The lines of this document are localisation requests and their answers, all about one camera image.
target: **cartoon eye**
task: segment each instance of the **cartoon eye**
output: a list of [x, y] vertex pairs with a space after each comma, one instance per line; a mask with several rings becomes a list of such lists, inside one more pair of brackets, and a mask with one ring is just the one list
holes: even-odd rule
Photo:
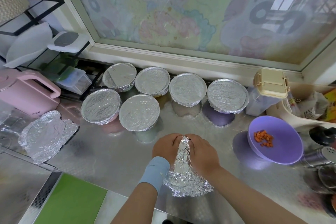
[[264, 24], [272, 5], [273, 2], [271, 1], [263, 1], [257, 4], [250, 12], [250, 22], [257, 25]]
[[280, 27], [276, 32], [282, 35], [293, 33], [304, 24], [306, 18], [306, 14], [302, 11], [289, 11], [283, 16]]
[[87, 0], [91, 9], [94, 10], [96, 13], [100, 12], [100, 5], [97, 0]]

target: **hand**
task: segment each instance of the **hand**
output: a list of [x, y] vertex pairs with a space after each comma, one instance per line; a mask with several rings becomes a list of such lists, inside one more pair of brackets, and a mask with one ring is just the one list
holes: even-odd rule
[[187, 134], [190, 139], [190, 160], [195, 171], [205, 179], [209, 179], [213, 171], [221, 168], [217, 151], [212, 147], [207, 140], [202, 137]]
[[165, 158], [170, 163], [170, 166], [173, 166], [182, 137], [183, 136], [178, 133], [161, 137], [153, 147], [152, 158]]

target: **white bowl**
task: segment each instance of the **white bowl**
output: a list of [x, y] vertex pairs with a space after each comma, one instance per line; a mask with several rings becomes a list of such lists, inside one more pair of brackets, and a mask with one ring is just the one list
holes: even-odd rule
[[37, 58], [46, 50], [52, 38], [53, 33], [47, 22], [29, 28], [9, 48], [4, 66], [15, 68]]

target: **pink electric kettle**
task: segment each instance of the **pink electric kettle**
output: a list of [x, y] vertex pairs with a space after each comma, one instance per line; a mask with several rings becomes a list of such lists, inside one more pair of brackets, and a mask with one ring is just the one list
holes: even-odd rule
[[0, 70], [0, 99], [34, 118], [55, 110], [60, 103], [60, 94], [58, 86], [36, 71]]

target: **yellow lid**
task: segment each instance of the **yellow lid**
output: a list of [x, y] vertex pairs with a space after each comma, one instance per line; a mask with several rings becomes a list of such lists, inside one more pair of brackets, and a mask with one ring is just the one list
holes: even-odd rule
[[260, 69], [254, 76], [253, 85], [261, 95], [267, 97], [286, 98], [289, 91], [284, 73], [274, 69]]

